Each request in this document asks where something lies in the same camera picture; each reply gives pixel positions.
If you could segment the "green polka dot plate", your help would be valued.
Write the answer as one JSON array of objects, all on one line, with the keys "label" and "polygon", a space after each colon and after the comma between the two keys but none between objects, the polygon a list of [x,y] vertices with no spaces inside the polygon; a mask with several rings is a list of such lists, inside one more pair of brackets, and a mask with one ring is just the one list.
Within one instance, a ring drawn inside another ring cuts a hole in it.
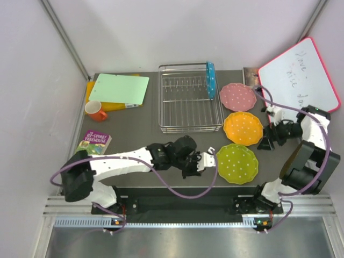
[{"label": "green polka dot plate", "polygon": [[231,184],[251,182],[259,172],[255,154],[244,145],[229,144],[217,152],[218,174]]}]

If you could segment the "blue polka dot plate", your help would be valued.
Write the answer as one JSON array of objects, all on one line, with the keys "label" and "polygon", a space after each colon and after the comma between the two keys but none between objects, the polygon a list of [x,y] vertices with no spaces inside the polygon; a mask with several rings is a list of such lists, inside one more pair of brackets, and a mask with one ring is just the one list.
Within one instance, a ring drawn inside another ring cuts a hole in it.
[{"label": "blue polka dot plate", "polygon": [[206,85],[209,99],[214,99],[216,95],[216,73],[212,62],[206,63]]}]

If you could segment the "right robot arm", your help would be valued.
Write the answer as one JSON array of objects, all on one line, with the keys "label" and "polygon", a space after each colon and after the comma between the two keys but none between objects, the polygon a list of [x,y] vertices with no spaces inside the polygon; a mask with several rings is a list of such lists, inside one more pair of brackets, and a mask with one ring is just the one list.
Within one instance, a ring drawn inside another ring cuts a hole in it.
[{"label": "right robot arm", "polygon": [[258,213],[272,211],[280,201],[280,194],[291,194],[309,183],[305,194],[316,195],[337,168],[341,157],[326,148],[325,137],[331,121],[329,112],[314,106],[301,109],[296,120],[285,119],[283,111],[275,106],[262,109],[272,122],[263,129],[259,150],[272,151],[274,144],[283,146],[287,140],[299,138],[300,143],[283,165],[279,177],[255,189],[251,207]]}]

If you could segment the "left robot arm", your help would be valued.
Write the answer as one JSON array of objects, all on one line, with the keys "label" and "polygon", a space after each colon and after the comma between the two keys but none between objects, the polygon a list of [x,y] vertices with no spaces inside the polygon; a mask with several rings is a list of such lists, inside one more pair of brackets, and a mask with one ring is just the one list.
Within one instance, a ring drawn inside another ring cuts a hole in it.
[{"label": "left robot arm", "polygon": [[196,142],[189,136],[166,144],[154,143],[140,149],[112,155],[90,155],[77,151],[65,164],[61,173],[66,202],[88,199],[110,213],[121,209],[122,201],[114,187],[102,180],[129,173],[166,171],[171,167],[182,172],[182,177],[199,176],[208,165],[206,153],[196,151]]}]

